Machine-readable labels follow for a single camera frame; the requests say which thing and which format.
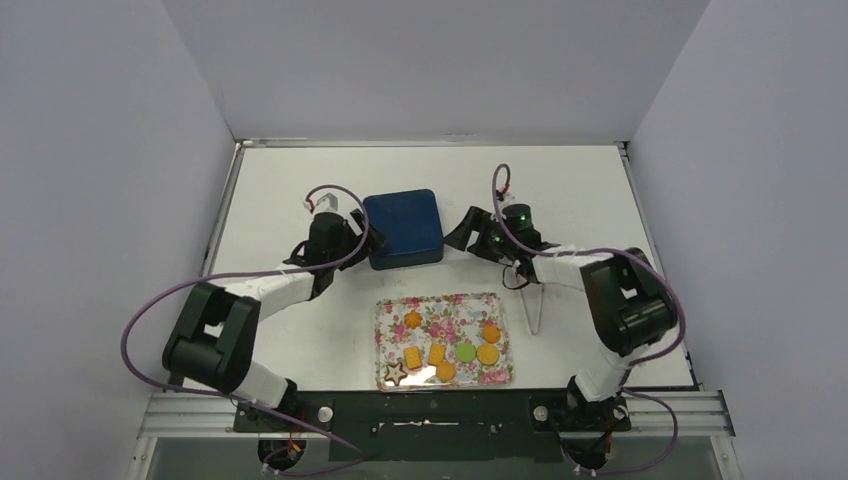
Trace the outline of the dark blue square box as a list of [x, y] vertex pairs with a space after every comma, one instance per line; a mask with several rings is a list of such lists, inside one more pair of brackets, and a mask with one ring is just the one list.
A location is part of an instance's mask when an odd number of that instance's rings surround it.
[[393, 270], [438, 263], [443, 257], [442, 249], [419, 252], [378, 252], [369, 256], [369, 265], [376, 271]]

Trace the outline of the dark blue box lid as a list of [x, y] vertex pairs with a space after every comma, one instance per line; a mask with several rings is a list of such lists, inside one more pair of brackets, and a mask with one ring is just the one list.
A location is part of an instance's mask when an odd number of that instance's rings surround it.
[[432, 190], [371, 195], [363, 203], [370, 225], [387, 237], [381, 252], [444, 251], [442, 222]]

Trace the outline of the pink cat paw tongs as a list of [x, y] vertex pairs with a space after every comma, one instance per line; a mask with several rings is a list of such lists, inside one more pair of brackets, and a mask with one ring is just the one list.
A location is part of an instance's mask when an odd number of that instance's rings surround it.
[[545, 286], [530, 283], [520, 290], [522, 309], [531, 336], [538, 336], [544, 313]]

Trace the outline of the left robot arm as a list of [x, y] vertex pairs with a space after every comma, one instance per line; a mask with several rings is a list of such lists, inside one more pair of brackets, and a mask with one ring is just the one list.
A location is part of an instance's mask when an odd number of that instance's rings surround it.
[[260, 417], [276, 430], [291, 427], [299, 415], [297, 385], [254, 360], [259, 324], [317, 298], [336, 272], [386, 243], [360, 209], [349, 217], [335, 211], [314, 214], [307, 238], [274, 274], [192, 287], [164, 347], [163, 366], [216, 392], [260, 405]]

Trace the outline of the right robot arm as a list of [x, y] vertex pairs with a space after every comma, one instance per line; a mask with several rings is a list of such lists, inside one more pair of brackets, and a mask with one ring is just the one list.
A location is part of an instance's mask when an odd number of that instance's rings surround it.
[[595, 350], [570, 381], [578, 393], [565, 402], [568, 419], [578, 427], [589, 428], [604, 417], [604, 401], [622, 390], [647, 348], [678, 324], [669, 288], [643, 250], [580, 250], [547, 242], [527, 204], [498, 213], [472, 206], [443, 242], [493, 263], [509, 262], [531, 284], [585, 294]]

